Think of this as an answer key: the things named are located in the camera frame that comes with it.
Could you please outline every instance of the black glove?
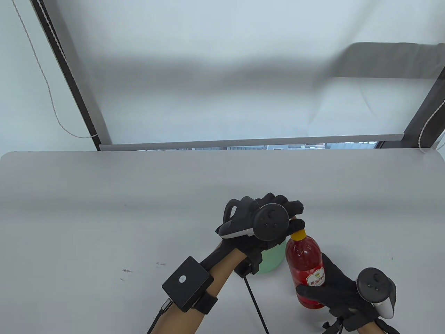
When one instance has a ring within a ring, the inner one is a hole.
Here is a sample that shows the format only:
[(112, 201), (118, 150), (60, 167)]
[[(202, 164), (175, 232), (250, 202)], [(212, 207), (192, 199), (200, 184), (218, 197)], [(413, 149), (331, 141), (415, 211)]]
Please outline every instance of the black glove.
[(399, 334), (379, 319), (379, 313), (374, 306), (360, 296), (356, 282), (345, 276), (326, 254), (323, 253), (322, 256), (326, 275), (324, 285), (299, 285), (296, 287), (297, 293), (328, 307), (329, 313), (336, 317), (337, 323), (344, 326), (348, 332), (357, 330), (370, 322), (376, 322), (386, 333)]
[(259, 207), (262, 207), (268, 203), (280, 204), (286, 209), (287, 214), (291, 219), (289, 220), (289, 227), (287, 231), (282, 236), (272, 241), (262, 241), (255, 236), (239, 236), (236, 238), (222, 240), (222, 246), (232, 246), (233, 248), (238, 248), (241, 252), (247, 255), (247, 259), (235, 269), (235, 272), (243, 278), (249, 273), (255, 274), (258, 272), (259, 264), (263, 260), (261, 256), (261, 252), (263, 250), (271, 249), (283, 243), (287, 236), (303, 229), (305, 226), (302, 219), (294, 218), (295, 215), (300, 215), (303, 213), (304, 206), (300, 201), (289, 202), (289, 200), (283, 195), (275, 196), (272, 193), (268, 193), (263, 198), (258, 198), (255, 201), (258, 203)]

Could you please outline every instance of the glove finger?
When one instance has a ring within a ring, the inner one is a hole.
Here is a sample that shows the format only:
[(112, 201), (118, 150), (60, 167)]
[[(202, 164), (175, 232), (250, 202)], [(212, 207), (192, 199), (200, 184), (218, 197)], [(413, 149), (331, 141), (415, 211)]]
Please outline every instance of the glove finger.
[(283, 204), (283, 207), (286, 209), (287, 214), (290, 218), (295, 215), (301, 215), (304, 210), (304, 205), (300, 201), (292, 201)]
[(271, 201), (275, 198), (275, 195), (269, 192), (266, 194), (263, 198), (257, 198), (255, 201), (258, 203), (259, 206), (266, 205), (267, 203), (271, 203)]
[(332, 300), (329, 288), (323, 286), (307, 286), (300, 284), (296, 287), (296, 291), (301, 297), (317, 301), (323, 305), (329, 304), (329, 300)]
[(300, 296), (317, 301), (330, 309), (360, 309), (355, 295), (337, 287), (299, 285), (296, 291)]
[(271, 203), (277, 203), (279, 205), (285, 205), (289, 200), (284, 195), (278, 195), (271, 200)]
[(304, 227), (306, 226), (306, 223), (304, 222), (303, 219), (291, 219), (289, 221), (289, 227), (287, 228), (286, 231), (286, 236), (291, 235), (292, 233), (295, 233), (299, 230), (304, 229)]

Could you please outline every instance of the vr controller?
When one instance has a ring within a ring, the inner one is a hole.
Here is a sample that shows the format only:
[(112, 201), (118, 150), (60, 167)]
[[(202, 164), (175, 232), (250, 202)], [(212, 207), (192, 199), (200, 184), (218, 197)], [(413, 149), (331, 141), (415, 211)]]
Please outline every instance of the vr controller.
[(377, 268), (363, 269), (357, 277), (357, 290), (360, 296), (372, 303), (384, 319), (394, 317), (396, 285)]

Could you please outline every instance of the cable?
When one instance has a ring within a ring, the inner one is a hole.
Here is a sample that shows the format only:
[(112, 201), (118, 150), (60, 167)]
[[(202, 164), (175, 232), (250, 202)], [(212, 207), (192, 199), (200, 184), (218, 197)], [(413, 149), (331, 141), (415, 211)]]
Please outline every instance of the cable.
[(259, 310), (258, 304), (256, 303), (255, 297), (253, 296), (252, 289), (250, 288), (247, 278), (244, 278), (244, 282), (246, 283), (247, 290), (249, 290), (249, 294), (252, 297), (253, 304), (255, 305), (256, 311), (258, 312), (258, 316), (259, 319), (261, 320), (261, 323), (263, 324), (264, 330), (266, 331), (266, 334), (270, 334), (269, 330), (267, 329), (266, 323), (264, 322), (261, 311)]
[[(23, 22), (22, 16), (20, 15), (20, 12), (19, 12), (19, 9), (17, 8), (15, 0), (11, 0), (11, 1), (12, 1), (12, 4), (13, 4), (15, 10), (16, 10), (17, 15), (18, 15), (18, 17), (20, 19), (20, 22), (22, 23), (23, 29), (25, 30), (26, 37), (28, 38), (29, 44), (31, 45), (32, 52), (34, 53), (34, 57), (35, 57), (35, 59), (37, 61), (37, 64), (39, 65), (40, 72), (42, 73), (42, 76), (43, 76), (43, 78), (44, 78), (44, 80), (46, 82), (46, 86), (48, 88), (48, 93), (49, 93), (49, 99), (51, 100), (51, 106), (53, 107), (53, 111), (54, 111), (54, 115), (56, 116), (57, 123), (59, 123), (59, 125), (61, 126), (61, 128), (63, 130), (65, 130), (65, 132), (67, 132), (68, 134), (72, 135), (73, 137), (81, 138), (81, 139), (88, 139), (88, 138), (96, 137), (97, 134), (89, 136), (89, 137), (76, 136), (75, 134), (72, 134), (67, 129), (65, 129), (65, 127), (60, 123), (59, 116), (57, 115), (57, 112), (56, 112), (56, 107), (54, 106), (53, 94), (51, 92), (51, 88), (49, 86), (49, 82), (48, 82), (48, 79), (46, 78), (45, 72), (42, 69), (42, 65), (40, 64), (39, 57), (37, 56), (37, 53), (36, 53), (36, 49), (34, 49), (34, 44), (31, 41), (31, 37), (29, 36), (28, 30), (26, 29), (25, 23)], [(59, 41), (57, 40), (56, 34), (54, 33), (54, 31), (53, 31), (53, 29), (51, 27), (51, 24), (49, 24), (49, 19), (46, 16), (45, 11), (43, 10), (42, 4), (40, 3), (39, 0), (37, 0), (37, 2), (39, 4), (39, 6), (40, 6), (40, 9), (42, 10), (43, 16), (45, 17), (46, 23), (48, 24), (48, 26), (49, 26), (49, 28), (51, 30), (51, 33), (53, 34), (53, 37), (56, 40), (57, 46), (58, 46), (60, 52), (62, 53), (63, 59), (65, 60), (66, 65), (68, 66), (68, 62), (66, 61), (65, 55), (64, 55), (64, 53), (62, 51), (62, 48), (61, 48), (61, 46), (59, 44)]]
[(440, 109), (444, 104), (445, 104), (445, 100), (441, 103), (440, 106), (438, 106), (438, 108), (437, 108), (437, 109), (433, 112), (433, 114), (428, 118), (428, 120), (425, 122), (425, 125), (424, 125), (423, 128), (422, 128), (422, 131), (420, 132), (420, 135), (419, 135), (419, 141), (417, 142), (417, 144), (418, 144), (418, 146), (419, 146), (419, 150), (420, 150), (420, 152), (422, 152), (422, 153), (426, 153), (426, 152), (422, 149), (422, 147), (420, 146), (420, 140), (422, 139), (423, 131), (425, 130), (425, 128), (426, 128), (426, 126), (428, 125), (429, 121), (431, 121), (431, 119), (434, 117), (434, 115), (436, 114), (436, 112), (438, 112), (439, 109)]
[(156, 323), (158, 322), (159, 318), (165, 313), (167, 312), (167, 310), (170, 308), (170, 306), (173, 304), (173, 301), (169, 298), (166, 300), (166, 302), (164, 303), (164, 305), (162, 305), (161, 309), (158, 312), (158, 315), (156, 316), (156, 318), (154, 318), (153, 323), (151, 324), (150, 328), (148, 329), (147, 334), (150, 334), (154, 327), (156, 326)]

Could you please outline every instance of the bottle label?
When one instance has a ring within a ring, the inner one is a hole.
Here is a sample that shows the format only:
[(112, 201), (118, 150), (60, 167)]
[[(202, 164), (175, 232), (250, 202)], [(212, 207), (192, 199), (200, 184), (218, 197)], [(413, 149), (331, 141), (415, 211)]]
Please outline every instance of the bottle label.
[(324, 284), (324, 268), (320, 265), (311, 275), (306, 278), (308, 286), (320, 286)]

